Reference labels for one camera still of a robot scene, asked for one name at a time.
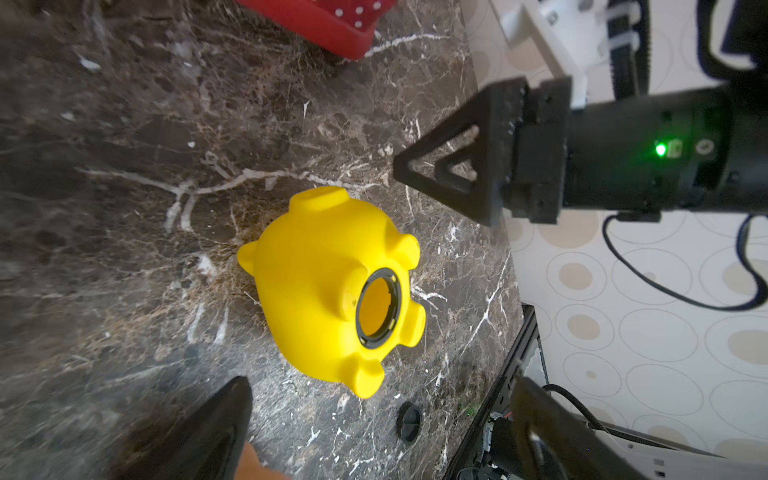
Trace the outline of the pink piggy bank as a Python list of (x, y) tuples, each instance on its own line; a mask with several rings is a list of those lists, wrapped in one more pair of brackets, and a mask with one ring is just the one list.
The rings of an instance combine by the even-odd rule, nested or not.
[(254, 447), (246, 443), (244, 445), (236, 472), (235, 480), (286, 480), (287, 476), (281, 472), (265, 467), (261, 464)]

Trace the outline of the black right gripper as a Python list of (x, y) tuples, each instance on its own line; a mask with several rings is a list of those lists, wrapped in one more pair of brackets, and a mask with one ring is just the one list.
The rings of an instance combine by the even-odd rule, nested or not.
[[(564, 209), (766, 213), (764, 81), (579, 110), (567, 86), (547, 81), (528, 92), (525, 80), (504, 80), (484, 87), (394, 157), (394, 178), (487, 227), (499, 223), (510, 170), (505, 207), (533, 223), (553, 224)], [(437, 159), (433, 175), (414, 168), (472, 128), (474, 139)]]

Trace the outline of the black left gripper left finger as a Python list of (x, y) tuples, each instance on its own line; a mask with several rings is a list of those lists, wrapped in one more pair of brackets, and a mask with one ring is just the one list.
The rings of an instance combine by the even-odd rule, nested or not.
[(252, 389), (236, 376), (149, 451), (120, 479), (233, 479), (246, 443)]

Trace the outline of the black round plug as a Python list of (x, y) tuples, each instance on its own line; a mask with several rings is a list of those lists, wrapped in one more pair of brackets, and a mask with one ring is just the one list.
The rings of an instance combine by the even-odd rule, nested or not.
[(417, 440), (422, 426), (422, 411), (414, 403), (404, 402), (398, 411), (396, 433), (404, 445), (410, 446)]

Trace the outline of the yellow piggy bank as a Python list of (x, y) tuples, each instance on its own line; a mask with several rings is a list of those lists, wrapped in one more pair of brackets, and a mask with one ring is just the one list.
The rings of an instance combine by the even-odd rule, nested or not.
[(426, 311), (410, 290), (417, 238), (341, 187), (294, 195), (288, 212), (243, 245), (237, 260), (255, 281), (286, 360), (361, 399), (384, 382), (386, 356), (424, 334)]

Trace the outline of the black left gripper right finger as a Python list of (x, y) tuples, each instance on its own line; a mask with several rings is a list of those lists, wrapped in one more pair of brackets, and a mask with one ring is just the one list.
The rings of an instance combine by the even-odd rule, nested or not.
[(525, 479), (643, 477), (527, 377), (515, 378), (511, 413)]

